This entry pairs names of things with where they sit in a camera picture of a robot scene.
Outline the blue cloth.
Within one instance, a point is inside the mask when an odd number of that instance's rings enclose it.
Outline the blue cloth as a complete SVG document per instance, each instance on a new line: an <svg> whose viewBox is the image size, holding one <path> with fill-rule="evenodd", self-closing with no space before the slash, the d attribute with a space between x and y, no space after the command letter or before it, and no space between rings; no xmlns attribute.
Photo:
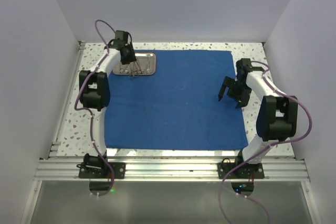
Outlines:
<svg viewBox="0 0 336 224"><path fill-rule="evenodd" d="M247 146L243 113L218 98L235 76L232 54L215 50L157 50L156 71L130 78L109 75L104 117L108 148L238 150Z"/></svg>

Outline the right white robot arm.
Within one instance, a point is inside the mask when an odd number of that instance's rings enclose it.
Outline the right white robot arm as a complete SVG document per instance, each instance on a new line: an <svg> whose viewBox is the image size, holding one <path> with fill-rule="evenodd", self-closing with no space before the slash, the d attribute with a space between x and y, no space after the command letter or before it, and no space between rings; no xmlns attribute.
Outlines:
<svg viewBox="0 0 336 224"><path fill-rule="evenodd" d="M236 62L236 77L225 77L218 93L219 100L226 94L236 101L236 108L246 107L252 92L261 101L256 135L235 159L234 172L240 178L250 175L252 165L261 163L274 146L296 133L297 103L293 97L279 94L272 82L266 82L265 73L263 67L253 66L249 58L242 58Z"/></svg>

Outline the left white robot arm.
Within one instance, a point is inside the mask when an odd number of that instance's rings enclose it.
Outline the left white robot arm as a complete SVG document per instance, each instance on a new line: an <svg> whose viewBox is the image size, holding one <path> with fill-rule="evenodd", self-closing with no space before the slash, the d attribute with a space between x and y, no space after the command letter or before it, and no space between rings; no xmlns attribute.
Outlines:
<svg viewBox="0 0 336 224"><path fill-rule="evenodd" d="M89 136L91 150L86 157L93 156L98 160L93 162L90 171L97 178L104 178L109 172L104 154L103 120L107 106L110 103L110 88L108 76L118 64L129 64L136 61L132 36L127 31L117 30L115 37L105 43L103 55L89 70L79 73L79 93L75 101L75 110L86 110L90 114Z"/></svg>

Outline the steel instrument tray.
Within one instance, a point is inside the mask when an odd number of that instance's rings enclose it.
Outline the steel instrument tray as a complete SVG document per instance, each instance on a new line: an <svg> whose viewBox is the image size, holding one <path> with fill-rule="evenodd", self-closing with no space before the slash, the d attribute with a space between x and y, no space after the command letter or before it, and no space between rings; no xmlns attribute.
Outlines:
<svg viewBox="0 0 336 224"><path fill-rule="evenodd" d="M156 71L156 54L153 52L136 52L136 61L128 65L118 63L113 68L113 74L120 76L150 76Z"/></svg>

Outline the aluminium mounting rail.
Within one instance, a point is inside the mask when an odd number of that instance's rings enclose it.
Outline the aluminium mounting rail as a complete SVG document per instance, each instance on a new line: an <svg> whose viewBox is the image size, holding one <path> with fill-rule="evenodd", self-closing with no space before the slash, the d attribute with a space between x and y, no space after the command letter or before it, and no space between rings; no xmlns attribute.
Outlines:
<svg viewBox="0 0 336 224"><path fill-rule="evenodd" d="M115 157L125 163L128 182L217 182L217 164L222 157ZM34 180L79 181L78 158L50 158L38 162ZM264 182L307 182L304 161L266 158L262 162Z"/></svg>

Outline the large steel scissors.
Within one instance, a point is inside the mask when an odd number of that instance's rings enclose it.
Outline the large steel scissors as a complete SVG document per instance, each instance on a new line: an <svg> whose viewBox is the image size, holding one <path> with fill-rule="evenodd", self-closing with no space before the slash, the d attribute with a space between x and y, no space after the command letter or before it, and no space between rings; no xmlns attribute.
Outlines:
<svg viewBox="0 0 336 224"><path fill-rule="evenodd" d="M129 73L130 79L133 79L142 73L140 65L137 61L131 62L129 64L129 69L130 69L130 73Z"/></svg>

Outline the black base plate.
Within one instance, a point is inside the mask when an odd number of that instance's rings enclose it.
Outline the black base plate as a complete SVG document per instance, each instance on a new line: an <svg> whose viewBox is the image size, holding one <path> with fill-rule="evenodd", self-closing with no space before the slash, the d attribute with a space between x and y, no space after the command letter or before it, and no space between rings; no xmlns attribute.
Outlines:
<svg viewBox="0 0 336 224"><path fill-rule="evenodd" d="M126 171L126 163L122 162L109 162L109 165L113 168L114 171L114 179L124 179L125 171ZM105 179L112 178L112 173L109 167L96 167L96 166L88 166L84 163L77 164L76 166L79 168L78 177L81 179Z"/></svg>
<svg viewBox="0 0 336 224"><path fill-rule="evenodd" d="M235 167L234 163L219 162L217 163L218 178L223 179L226 174ZM231 172L227 179L264 179L264 169L261 163L246 164L237 170Z"/></svg>

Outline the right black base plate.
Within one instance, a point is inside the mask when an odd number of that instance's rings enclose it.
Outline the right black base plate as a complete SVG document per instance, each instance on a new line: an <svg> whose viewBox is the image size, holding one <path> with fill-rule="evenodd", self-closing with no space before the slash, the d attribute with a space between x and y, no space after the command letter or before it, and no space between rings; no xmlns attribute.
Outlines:
<svg viewBox="0 0 336 224"><path fill-rule="evenodd" d="M234 163L219 162L217 163L218 178L223 179L226 174L235 167ZM237 170L231 172L227 179L264 179L264 169L261 163L246 164Z"/></svg>

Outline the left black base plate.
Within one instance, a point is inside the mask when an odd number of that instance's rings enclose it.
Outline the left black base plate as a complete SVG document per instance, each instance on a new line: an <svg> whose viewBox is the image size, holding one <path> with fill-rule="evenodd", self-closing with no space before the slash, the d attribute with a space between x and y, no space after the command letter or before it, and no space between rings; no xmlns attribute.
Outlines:
<svg viewBox="0 0 336 224"><path fill-rule="evenodd" d="M114 171L114 179L124 179L125 171L126 171L126 163L122 162L109 162L109 165L113 168ZM88 166L84 163L77 164L76 166L79 168L78 177L81 179L105 179L112 178L112 173L109 167L96 167L96 166Z"/></svg>

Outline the steel forceps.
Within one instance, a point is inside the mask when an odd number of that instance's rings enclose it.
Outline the steel forceps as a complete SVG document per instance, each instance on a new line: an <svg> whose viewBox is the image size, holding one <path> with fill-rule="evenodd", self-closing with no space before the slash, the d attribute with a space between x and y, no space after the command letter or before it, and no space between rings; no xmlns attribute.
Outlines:
<svg viewBox="0 0 336 224"><path fill-rule="evenodd" d="M149 74L150 72L151 58L152 58L152 55L147 55L146 74Z"/></svg>

